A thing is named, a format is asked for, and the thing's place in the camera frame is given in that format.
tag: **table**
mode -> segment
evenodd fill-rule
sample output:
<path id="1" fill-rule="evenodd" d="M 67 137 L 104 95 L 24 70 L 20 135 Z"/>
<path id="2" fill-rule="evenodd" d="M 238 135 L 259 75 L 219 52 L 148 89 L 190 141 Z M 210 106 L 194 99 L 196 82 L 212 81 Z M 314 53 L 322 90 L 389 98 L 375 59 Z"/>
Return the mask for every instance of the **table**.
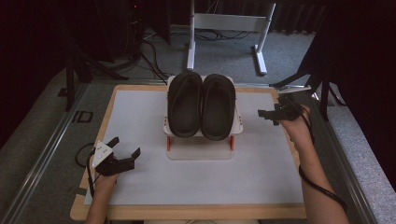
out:
<path id="1" fill-rule="evenodd" d="M 105 113 L 97 140 L 105 136 L 114 99 L 117 91 L 166 91 L 165 86 L 133 86 L 119 85 L 113 91 Z M 236 88 L 237 92 L 269 92 L 274 99 L 277 93 L 273 89 Z M 299 164 L 297 152 L 289 142 L 296 168 Z M 82 189 L 88 188 L 87 172 L 80 182 Z M 89 206 L 84 204 L 85 196 L 76 195 L 70 216 L 75 220 L 84 220 Z M 265 218 L 306 218 L 303 203 L 280 204 L 190 204 L 190 205 L 110 205 L 108 208 L 110 220 L 145 220 L 145 219 L 265 219 Z"/>

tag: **pair of slippers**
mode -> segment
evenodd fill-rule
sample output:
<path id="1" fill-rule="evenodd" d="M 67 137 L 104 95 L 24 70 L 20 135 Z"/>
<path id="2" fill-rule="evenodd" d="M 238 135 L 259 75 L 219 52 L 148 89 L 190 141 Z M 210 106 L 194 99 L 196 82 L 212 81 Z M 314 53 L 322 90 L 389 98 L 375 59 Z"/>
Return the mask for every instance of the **pair of slippers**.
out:
<path id="1" fill-rule="evenodd" d="M 226 138 L 233 127 L 235 87 L 223 75 L 202 81 L 194 72 L 177 75 L 168 88 L 168 122 L 178 137 L 194 136 L 200 129 L 210 140 Z"/>

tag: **human arm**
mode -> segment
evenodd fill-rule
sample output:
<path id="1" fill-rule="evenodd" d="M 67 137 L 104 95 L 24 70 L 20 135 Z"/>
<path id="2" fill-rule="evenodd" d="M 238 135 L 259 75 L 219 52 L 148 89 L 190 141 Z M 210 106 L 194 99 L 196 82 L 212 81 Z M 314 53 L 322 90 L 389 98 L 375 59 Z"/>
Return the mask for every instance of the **human arm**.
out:
<path id="1" fill-rule="evenodd" d="M 118 175 L 100 175 L 95 182 L 95 193 L 85 223 L 105 223 L 107 205 L 116 186 Z"/>
<path id="2" fill-rule="evenodd" d="M 304 108 L 306 109 L 304 116 L 307 118 L 309 108 L 306 106 Z M 305 176 L 316 185 L 334 193 L 323 171 L 304 120 L 302 118 L 297 118 L 294 121 L 280 120 L 279 123 L 286 129 L 299 153 L 300 164 Z M 305 181 L 302 181 L 302 188 L 308 223 L 349 223 L 347 214 L 340 203 L 313 189 Z"/>

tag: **gray carpet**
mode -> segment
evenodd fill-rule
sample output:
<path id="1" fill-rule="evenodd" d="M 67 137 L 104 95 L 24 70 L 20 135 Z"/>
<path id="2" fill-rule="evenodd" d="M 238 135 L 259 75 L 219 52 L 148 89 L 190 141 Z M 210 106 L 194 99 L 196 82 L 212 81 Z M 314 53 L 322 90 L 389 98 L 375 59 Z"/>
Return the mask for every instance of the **gray carpet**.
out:
<path id="1" fill-rule="evenodd" d="M 241 40 L 197 41 L 194 71 L 201 75 L 219 73 L 230 76 L 235 83 L 277 82 L 296 72 L 313 36 L 269 34 L 264 45 L 268 75 L 264 77 L 258 75 L 256 62 L 251 56 L 251 47 L 258 38 L 258 35 L 249 35 Z M 172 46 L 158 39 L 150 41 L 156 47 L 158 65 L 164 72 L 178 74 L 185 70 L 188 42 L 189 38 L 184 35 L 173 36 Z M 143 52 L 153 62 L 153 51 L 149 45 L 143 45 Z M 143 60 L 139 65 L 149 67 Z M 113 80 L 93 70 L 94 80 L 78 105 L 78 111 L 93 113 L 92 121 L 69 124 L 18 223 L 75 223 L 69 212 L 74 201 L 74 190 L 79 185 L 83 169 L 75 164 L 74 156 L 80 147 L 94 141 L 113 88 L 121 83 L 146 82 L 154 78 L 155 83 L 161 84 L 161 80 L 147 69 L 135 66 L 126 70 L 122 74 L 130 77 L 128 81 Z M 300 79 L 293 84 L 304 85 L 304 82 L 304 79 Z M 65 116 L 65 99 L 57 96 L 61 87 L 64 87 L 64 71 L 51 81 L 21 126 L 0 151 L 0 182 L 6 183 L 0 185 L 2 215 L 49 141 L 57 123 Z M 305 104 L 314 104 L 309 96 L 301 95 L 300 98 Z M 314 123 L 316 122 L 323 122 L 318 115 L 314 117 Z M 351 222 L 361 223 L 347 186 L 334 167 L 332 150 L 327 147 L 329 139 L 320 135 L 319 130 L 316 133 L 318 154 L 329 179 L 337 192 L 346 199 Z M 305 220 L 271 220 L 264 223 L 305 223 Z"/>

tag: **metal frame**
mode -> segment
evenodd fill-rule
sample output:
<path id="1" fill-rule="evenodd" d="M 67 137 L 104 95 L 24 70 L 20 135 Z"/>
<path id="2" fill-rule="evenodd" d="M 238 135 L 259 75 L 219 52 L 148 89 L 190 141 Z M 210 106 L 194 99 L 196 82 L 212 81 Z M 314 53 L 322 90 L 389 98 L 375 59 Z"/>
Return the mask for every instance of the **metal frame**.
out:
<path id="1" fill-rule="evenodd" d="M 259 44 L 255 45 L 254 49 L 260 73 L 262 75 L 267 74 L 262 47 L 264 46 L 265 38 L 267 37 L 268 29 L 276 6 L 276 4 L 270 5 L 271 6 L 268 11 L 265 13 L 266 17 L 203 14 L 195 13 L 195 2 L 194 0 L 191 0 L 191 39 L 187 59 L 187 70 L 192 71 L 194 69 L 195 29 L 215 29 L 260 32 L 262 35 L 260 37 Z"/>

